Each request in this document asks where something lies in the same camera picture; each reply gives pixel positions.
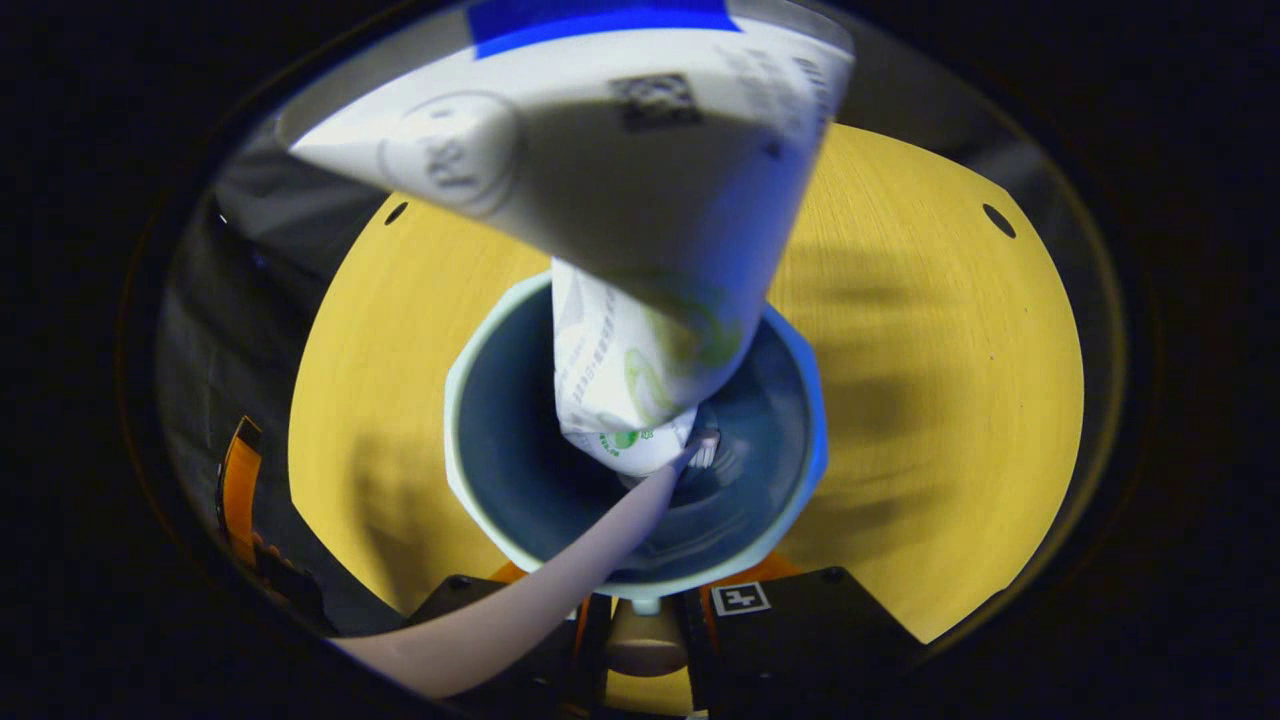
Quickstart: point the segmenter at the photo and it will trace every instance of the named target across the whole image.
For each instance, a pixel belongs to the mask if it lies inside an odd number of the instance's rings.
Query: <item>yellow table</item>
[[[503,291],[547,268],[497,231],[393,195],[316,316],[289,424],[293,502],[403,614],[444,577],[506,560],[448,489],[444,375]],[[929,642],[1021,570],[1071,477],[1083,375],[1053,263],[1004,190],[836,126],[769,300],[817,351],[831,439],[778,550],[804,569],[844,565]],[[614,676],[609,698],[690,707],[684,673]]]

